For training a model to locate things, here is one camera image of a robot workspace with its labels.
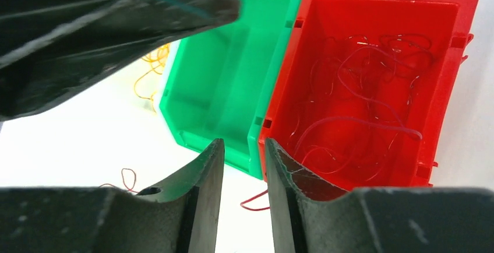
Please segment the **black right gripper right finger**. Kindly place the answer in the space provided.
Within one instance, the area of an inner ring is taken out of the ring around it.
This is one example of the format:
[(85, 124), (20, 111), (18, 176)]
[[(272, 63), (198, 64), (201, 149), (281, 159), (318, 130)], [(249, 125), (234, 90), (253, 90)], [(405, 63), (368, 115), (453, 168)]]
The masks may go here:
[(492, 252), (493, 192), (355, 188), (347, 192), (266, 140), (276, 252)]

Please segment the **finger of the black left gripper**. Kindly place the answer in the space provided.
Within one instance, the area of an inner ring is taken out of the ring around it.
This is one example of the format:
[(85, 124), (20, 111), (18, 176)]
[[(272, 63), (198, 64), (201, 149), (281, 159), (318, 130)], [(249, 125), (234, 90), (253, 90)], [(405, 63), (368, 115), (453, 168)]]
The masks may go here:
[(48, 111), (240, 0), (1, 0), (1, 121)]

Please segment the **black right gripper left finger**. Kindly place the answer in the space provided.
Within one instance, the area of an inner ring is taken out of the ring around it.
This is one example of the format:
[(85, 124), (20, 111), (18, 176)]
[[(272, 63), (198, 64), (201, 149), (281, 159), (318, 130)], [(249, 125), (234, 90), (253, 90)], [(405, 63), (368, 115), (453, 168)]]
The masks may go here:
[(132, 195), (118, 188), (1, 189), (2, 252), (214, 252), (225, 147)]

